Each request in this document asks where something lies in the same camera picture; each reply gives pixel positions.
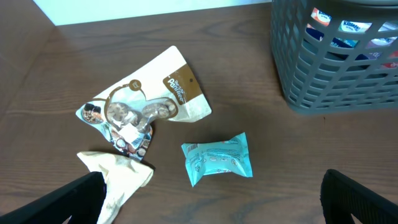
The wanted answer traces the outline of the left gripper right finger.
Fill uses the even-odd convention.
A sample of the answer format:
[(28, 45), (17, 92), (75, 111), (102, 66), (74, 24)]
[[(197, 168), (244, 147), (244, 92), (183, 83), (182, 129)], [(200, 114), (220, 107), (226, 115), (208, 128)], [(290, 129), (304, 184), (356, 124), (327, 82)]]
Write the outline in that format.
[(397, 205), (334, 169), (323, 177), (320, 201), (326, 224), (397, 224)]

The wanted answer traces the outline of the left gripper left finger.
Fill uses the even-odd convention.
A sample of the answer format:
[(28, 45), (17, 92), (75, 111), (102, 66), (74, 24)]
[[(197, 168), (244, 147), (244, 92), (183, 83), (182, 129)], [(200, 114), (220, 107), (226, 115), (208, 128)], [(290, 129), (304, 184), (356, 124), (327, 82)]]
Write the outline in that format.
[(102, 173), (90, 172), (53, 192), (1, 216), (1, 223), (96, 224), (106, 197)]

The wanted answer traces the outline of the grey plastic basket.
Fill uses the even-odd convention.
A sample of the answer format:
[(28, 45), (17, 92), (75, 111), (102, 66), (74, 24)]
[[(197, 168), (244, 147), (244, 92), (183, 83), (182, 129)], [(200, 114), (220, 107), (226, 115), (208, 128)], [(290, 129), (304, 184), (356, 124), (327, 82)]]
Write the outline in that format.
[(397, 106), (397, 2), (274, 0), (271, 47), (303, 114)]

